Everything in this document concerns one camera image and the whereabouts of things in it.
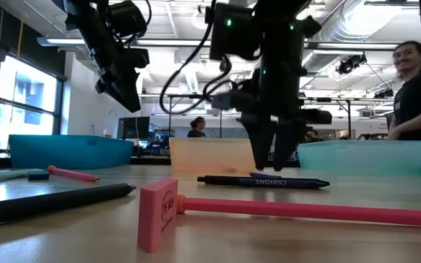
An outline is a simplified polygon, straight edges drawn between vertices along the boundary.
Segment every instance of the monitor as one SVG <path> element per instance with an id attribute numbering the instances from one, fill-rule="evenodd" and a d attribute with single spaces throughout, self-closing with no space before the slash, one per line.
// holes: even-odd
<path id="1" fill-rule="evenodd" d="M 120 118 L 118 120 L 118 139 L 149 138 L 150 117 Z"/>
<path id="2" fill-rule="evenodd" d="M 139 146 L 142 149 L 146 149 L 148 145 L 149 145 L 149 141 L 139 141 Z"/>

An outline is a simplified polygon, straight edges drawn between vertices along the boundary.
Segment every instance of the light fixture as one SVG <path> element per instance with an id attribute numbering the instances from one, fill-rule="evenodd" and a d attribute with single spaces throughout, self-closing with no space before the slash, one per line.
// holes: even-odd
<path id="1" fill-rule="evenodd" d="M 325 7 L 326 4 L 324 2 L 314 2 L 297 15 L 297 20 L 303 20 L 309 15 L 316 17 L 315 12 L 324 9 Z"/>
<path id="2" fill-rule="evenodd" d="M 312 80 L 314 80 L 314 77 L 301 77 L 299 88 L 304 87 L 306 84 L 310 83 Z"/>
<path id="3" fill-rule="evenodd" d="M 47 39 L 37 38 L 38 43 L 44 47 L 84 45 L 82 39 Z M 173 40 L 173 39 L 139 39 L 137 46 L 140 47 L 196 47 L 199 40 Z M 306 50 L 342 50 L 344 52 L 364 51 L 394 51 L 398 43 L 376 43 L 376 42 L 305 42 Z M 204 42 L 203 47 L 210 47 L 211 41 Z"/>
<path id="4" fill-rule="evenodd" d="M 160 94 L 138 94 L 140 98 L 159 98 Z"/>
<path id="5" fill-rule="evenodd" d="M 313 53 L 320 55 L 363 55 L 361 51 L 348 50 L 314 50 Z"/>

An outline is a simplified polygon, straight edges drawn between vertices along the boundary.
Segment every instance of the long hair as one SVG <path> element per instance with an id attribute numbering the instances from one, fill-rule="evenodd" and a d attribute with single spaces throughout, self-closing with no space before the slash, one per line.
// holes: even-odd
<path id="1" fill-rule="evenodd" d="M 421 44 L 417 41 L 413 41 L 413 40 L 409 40 L 409 41 L 405 41 L 404 43 L 399 44 L 397 47 L 395 47 L 394 49 L 394 53 L 395 51 L 397 51 L 400 47 L 403 47 L 405 45 L 413 45 L 415 47 L 415 50 L 421 54 Z M 403 79 L 403 75 L 401 73 L 398 73 L 398 78 L 399 80 Z"/>
<path id="2" fill-rule="evenodd" d="M 197 124 L 202 123 L 204 121 L 203 117 L 197 117 L 195 118 L 190 124 L 191 124 L 191 128 L 196 129 L 197 128 Z"/>

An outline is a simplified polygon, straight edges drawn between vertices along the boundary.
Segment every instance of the plastic container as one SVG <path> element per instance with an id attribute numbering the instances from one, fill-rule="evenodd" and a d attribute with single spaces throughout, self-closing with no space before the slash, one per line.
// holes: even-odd
<path id="1" fill-rule="evenodd" d="M 300 166 L 341 174 L 421 175 L 419 141 L 315 142 L 298 146 Z"/>
<path id="2" fill-rule="evenodd" d="M 128 165 L 133 142 L 90 135 L 10 135 L 13 168 L 100 169 Z"/>

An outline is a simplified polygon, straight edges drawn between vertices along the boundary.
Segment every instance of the desk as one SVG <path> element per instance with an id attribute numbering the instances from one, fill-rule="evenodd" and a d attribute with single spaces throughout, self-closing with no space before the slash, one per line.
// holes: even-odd
<path id="1" fill-rule="evenodd" d="M 142 186 L 170 176 L 169 166 L 128 166 L 95 171 L 99 184 Z M 329 180 L 325 190 L 250 189 L 204 186 L 181 177 L 189 197 L 266 199 L 330 205 L 421 209 L 421 176 L 339 177 L 285 169 L 292 177 Z M 0 199 L 89 187 L 92 183 L 52 177 L 49 183 L 0 182 Z M 355 222 L 267 218 L 189 212 L 179 216 L 160 249 L 136 248 L 139 189 L 130 197 L 65 210 L 0 226 L 0 262 L 421 262 L 421 228 Z"/>

